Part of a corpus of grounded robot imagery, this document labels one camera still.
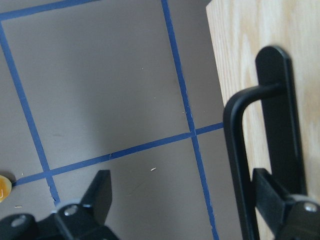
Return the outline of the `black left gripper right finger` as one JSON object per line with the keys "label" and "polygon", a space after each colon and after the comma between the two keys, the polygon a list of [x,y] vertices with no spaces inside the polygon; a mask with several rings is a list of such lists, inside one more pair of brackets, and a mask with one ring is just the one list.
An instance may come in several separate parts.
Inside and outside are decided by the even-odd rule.
{"label": "black left gripper right finger", "polygon": [[320,204],[302,194],[290,194],[264,168],[252,175],[255,207],[276,240],[318,240]]}

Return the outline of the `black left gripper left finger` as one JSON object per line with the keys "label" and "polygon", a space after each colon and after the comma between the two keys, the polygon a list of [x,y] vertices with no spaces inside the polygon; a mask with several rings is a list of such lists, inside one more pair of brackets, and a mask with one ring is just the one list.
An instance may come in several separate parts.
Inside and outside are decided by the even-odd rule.
{"label": "black left gripper left finger", "polygon": [[9,215],[0,221],[2,240],[116,240],[106,226],[112,204],[109,170],[99,170],[78,203],[61,206],[37,221],[28,213]]}

